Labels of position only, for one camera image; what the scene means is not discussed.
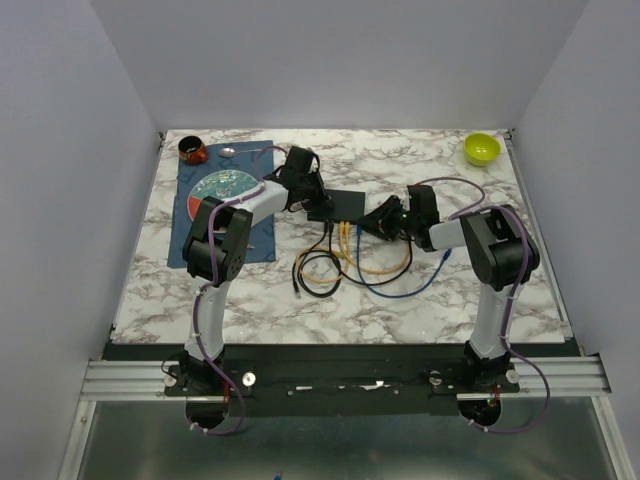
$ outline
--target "blue placemat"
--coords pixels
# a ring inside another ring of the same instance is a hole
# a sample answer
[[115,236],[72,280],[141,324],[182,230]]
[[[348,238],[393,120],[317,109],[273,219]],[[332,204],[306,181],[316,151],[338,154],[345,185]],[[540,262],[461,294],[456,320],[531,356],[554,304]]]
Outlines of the blue placemat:
[[[252,150],[273,145],[271,141],[239,142],[209,145],[209,161],[202,165],[186,165],[180,162],[178,167],[178,192],[173,201],[173,221],[171,224],[171,242],[169,244],[169,268],[187,268],[182,260],[182,247],[191,228],[191,219],[187,211],[187,200],[193,187],[204,177],[220,170],[240,170],[257,177],[253,159],[258,152],[240,153],[233,158],[222,158],[218,150],[233,147],[236,151]],[[273,171],[273,151],[269,150],[260,157],[260,169],[263,175]],[[276,259],[276,241],[273,233],[273,216],[254,225],[249,236],[249,244],[254,248],[247,250],[246,263],[273,262]]]

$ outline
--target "gray floor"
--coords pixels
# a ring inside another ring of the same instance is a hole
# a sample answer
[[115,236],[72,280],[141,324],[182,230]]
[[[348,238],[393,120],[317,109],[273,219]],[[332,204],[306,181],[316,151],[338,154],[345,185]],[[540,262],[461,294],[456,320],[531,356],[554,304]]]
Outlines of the gray floor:
[[[537,400],[510,400],[498,425],[525,423]],[[458,417],[249,419],[245,433],[189,431],[184,406],[99,405],[82,479],[614,479],[587,398],[554,399],[521,435],[487,435]]]

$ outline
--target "spoon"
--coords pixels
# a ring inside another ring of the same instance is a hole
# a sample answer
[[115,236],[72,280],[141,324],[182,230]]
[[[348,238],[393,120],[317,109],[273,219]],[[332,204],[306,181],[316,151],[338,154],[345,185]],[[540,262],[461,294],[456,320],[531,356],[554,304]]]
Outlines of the spoon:
[[262,149],[261,148],[256,148],[256,149],[253,149],[253,150],[242,150],[240,152],[236,152],[235,148],[224,147],[224,148],[221,148],[220,150],[218,150],[218,155],[220,155],[221,157],[224,157],[224,158],[233,158],[239,153],[259,152],[260,150],[262,150]]

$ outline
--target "gray wall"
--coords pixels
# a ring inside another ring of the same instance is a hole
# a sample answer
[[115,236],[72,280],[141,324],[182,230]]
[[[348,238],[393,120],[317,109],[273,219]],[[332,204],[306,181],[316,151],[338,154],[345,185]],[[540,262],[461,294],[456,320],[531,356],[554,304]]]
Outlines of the gray wall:
[[585,0],[92,0],[177,127],[512,127]]
[[515,145],[577,337],[640,472],[640,2],[591,0]]
[[0,476],[56,478],[157,135],[85,0],[2,2],[0,59]]

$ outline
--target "blue cable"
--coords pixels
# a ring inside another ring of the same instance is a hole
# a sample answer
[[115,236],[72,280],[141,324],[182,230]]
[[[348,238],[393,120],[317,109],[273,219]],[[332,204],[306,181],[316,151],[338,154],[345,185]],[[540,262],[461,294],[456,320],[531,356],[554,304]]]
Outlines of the blue cable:
[[380,297],[384,297],[384,298],[407,298],[407,297],[412,297],[414,295],[417,295],[420,292],[423,292],[424,290],[429,288],[429,286],[433,283],[433,281],[438,276],[438,273],[440,272],[440,269],[444,265],[444,262],[446,262],[447,259],[451,256],[451,249],[446,250],[444,252],[444,255],[442,255],[442,259],[440,260],[440,265],[438,265],[438,268],[436,268],[436,271],[433,272],[433,275],[431,275],[431,278],[429,279],[429,281],[423,287],[420,287],[415,292],[402,293],[400,295],[388,295],[386,293],[382,293],[382,292],[378,292],[378,291],[374,290],[373,287],[370,287],[367,284],[366,280],[364,279],[364,276],[362,275],[362,269],[360,268],[360,237],[362,237],[362,227],[360,225],[358,225],[357,233],[358,233],[358,241],[356,242],[356,268],[358,269],[358,275],[360,276],[360,280],[362,281],[362,283],[365,284],[365,286],[369,290],[371,290],[372,293],[375,293],[376,295],[378,295]]

